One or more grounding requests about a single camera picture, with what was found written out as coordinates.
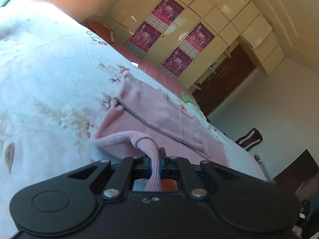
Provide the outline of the cream glossy wardrobe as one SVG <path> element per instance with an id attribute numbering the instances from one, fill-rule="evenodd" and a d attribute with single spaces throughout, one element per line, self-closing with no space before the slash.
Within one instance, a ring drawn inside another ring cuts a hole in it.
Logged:
<path id="1" fill-rule="evenodd" d="M 271 74 L 284 59 L 272 26 L 251 0 L 118 0 L 106 18 L 117 41 L 191 87 L 242 44 Z"/>

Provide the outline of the upper right purple poster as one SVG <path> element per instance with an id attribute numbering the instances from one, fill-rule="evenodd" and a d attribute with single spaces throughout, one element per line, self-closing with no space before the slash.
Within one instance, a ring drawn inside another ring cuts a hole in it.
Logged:
<path id="1" fill-rule="evenodd" d="M 204 24 L 198 23 L 185 40 L 197 52 L 201 52 L 214 38 L 215 35 Z"/>

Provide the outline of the orange striped pillow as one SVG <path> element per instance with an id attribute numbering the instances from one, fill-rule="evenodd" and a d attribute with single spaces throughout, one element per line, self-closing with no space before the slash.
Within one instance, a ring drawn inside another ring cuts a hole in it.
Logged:
<path id="1" fill-rule="evenodd" d="M 107 25 L 101 22 L 87 22 L 87 28 L 92 32 L 97 34 L 100 38 L 102 38 L 107 43 L 115 43 L 115 34 L 114 31 Z"/>

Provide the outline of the dark glossy cabinet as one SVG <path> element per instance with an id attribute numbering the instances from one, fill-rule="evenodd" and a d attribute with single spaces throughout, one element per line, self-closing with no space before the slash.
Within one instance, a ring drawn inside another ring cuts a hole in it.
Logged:
<path id="1" fill-rule="evenodd" d="M 300 201 L 310 200 L 318 193 L 318 164 L 305 149 L 288 167 L 277 174 L 273 181 L 295 193 Z"/>

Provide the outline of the upper left purple poster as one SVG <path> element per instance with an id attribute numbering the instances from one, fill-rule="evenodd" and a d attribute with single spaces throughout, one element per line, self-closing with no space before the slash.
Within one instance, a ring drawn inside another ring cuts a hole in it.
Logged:
<path id="1" fill-rule="evenodd" d="M 184 8 L 175 0 L 162 0 L 151 12 L 158 20 L 170 25 Z"/>

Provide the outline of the lower left purple poster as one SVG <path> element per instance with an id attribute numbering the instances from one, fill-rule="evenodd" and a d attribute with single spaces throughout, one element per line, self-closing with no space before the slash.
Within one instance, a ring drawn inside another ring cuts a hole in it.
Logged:
<path id="1" fill-rule="evenodd" d="M 143 22 L 129 39 L 127 45 L 133 46 L 133 48 L 138 48 L 143 53 L 146 53 L 160 35 L 160 31 L 151 26 L 149 23 Z"/>

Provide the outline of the green folded cloth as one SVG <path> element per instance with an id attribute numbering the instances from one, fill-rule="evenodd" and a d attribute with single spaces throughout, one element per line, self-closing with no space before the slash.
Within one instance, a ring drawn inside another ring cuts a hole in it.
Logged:
<path id="1" fill-rule="evenodd" d="M 200 108 L 199 105 L 196 103 L 196 100 L 192 99 L 187 93 L 185 93 L 184 91 L 179 93 L 181 96 L 181 99 L 185 102 L 185 103 L 190 103 L 192 105 L 194 105 L 195 107 L 197 107 L 198 109 Z"/>

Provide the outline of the dark brown wooden door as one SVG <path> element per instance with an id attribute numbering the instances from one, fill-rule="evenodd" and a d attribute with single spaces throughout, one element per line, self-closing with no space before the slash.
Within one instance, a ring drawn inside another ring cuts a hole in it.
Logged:
<path id="1" fill-rule="evenodd" d="M 230 55 L 230 58 L 221 62 L 215 73 L 212 73 L 200 84 L 200 89 L 196 89 L 192 93 L 206 117 L 256 69 L 241 45 L 236 46 Z"/>

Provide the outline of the dark wooden chair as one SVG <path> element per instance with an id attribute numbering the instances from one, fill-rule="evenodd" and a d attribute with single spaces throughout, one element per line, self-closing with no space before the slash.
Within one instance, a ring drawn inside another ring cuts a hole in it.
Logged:
<path id="1" fill-rule="evenodd" d="M 262 134 L 256 128 L 252 128 L 246 135 L 238 138 L 235 143 L 247 152 L 263 141 Z"/>

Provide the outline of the lower right purple poster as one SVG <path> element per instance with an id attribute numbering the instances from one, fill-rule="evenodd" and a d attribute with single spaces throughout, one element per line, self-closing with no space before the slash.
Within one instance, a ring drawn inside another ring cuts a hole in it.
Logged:
<path id="1" fill-rule="evenodd" d="M 191 62 L 192 58 L 177 47 L 160 68 L 171 77 L 177 78 Z"/>

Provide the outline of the white floral quilt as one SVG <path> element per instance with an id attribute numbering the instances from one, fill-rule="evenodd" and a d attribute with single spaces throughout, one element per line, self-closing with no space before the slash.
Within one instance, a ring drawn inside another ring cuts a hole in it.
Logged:
<path id="1" fill-rule="evenodd" d="M 94 134 L 125 71 L 195 116 L 228 167 L 265 178 L 254 158 L 194 105 L 63 11 L 46 2 L 7 5 L 1 8 L 1 238 L 17 233 L 9 203 L 19 190 L 109 158 Z"/>

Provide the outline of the purple poster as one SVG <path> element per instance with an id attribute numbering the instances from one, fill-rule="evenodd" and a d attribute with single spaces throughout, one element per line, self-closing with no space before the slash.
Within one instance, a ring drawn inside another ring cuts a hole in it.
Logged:
<path id="1" fill-rule="evenodd" d="M 151 12 L 158 20 L 170 25 L 184 8 L 175 0 L 162 0 Z"/>
<path id="2" fill-rule="evenodd" d="M 160 31 L 151 26 L 149 23 L 143 22 L 129 39 L 127 45 L 133 46 L 133 48 L 138 48 L 143 53 L 146 53 L 160 35 Z"/>
<path id="3" fill-rule="evenodd" d="M 197 52 L 201 52 L 214 38 L 215 35 L 204 24 L 198 23 L 185 40 Z"/>
<path id="4" fill-rule="evenodd" d="M 192 58 L 177 47 L 160 68 L 171 77 L 177 78 L 191 62 Z"/>

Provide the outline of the pink knit sweater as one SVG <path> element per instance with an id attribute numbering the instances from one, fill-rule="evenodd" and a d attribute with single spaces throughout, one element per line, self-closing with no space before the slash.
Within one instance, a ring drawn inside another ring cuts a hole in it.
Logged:
<path id="1" fill-rule="evenodd" d="M 136 79 L 128 71 L 121 78 L 94 137 L 95 144 L 118 159 L 145 154 L 151 160 L 146 191 L 160 191 L 159 149 L 168 156 L 198 165 L 210 160 L 228 166 L 223 144 L 164 92 Z"/>

